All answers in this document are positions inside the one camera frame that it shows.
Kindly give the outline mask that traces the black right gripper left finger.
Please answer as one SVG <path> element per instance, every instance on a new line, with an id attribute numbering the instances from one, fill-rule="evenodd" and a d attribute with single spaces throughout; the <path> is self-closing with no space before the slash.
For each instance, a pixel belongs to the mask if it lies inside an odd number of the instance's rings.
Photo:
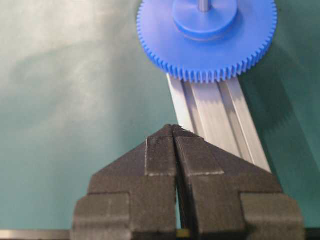
<path id="1" fill-rule="evenodd" d="M 73 240 L 173 240 L 176 154 L 169 124 L 95 173 L 76 203 Z"/>

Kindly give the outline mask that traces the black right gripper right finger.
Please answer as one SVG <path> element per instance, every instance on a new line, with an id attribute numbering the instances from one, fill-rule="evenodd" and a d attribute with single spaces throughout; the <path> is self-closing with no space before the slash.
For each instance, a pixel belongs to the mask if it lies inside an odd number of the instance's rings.
<path id="1" fill-rule="evenodd" d="M 276 176 L 179 125 L 172 128 L 184 217 L 197 240 L 303 240 L 297 202 Z"/>

